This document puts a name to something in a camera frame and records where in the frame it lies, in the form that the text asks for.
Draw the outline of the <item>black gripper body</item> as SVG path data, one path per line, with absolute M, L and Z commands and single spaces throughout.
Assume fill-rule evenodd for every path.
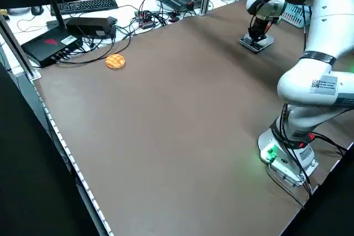
M 269 28 L 269 19 L 255 17 L 250 23 L 250 36 L 263 36 Z

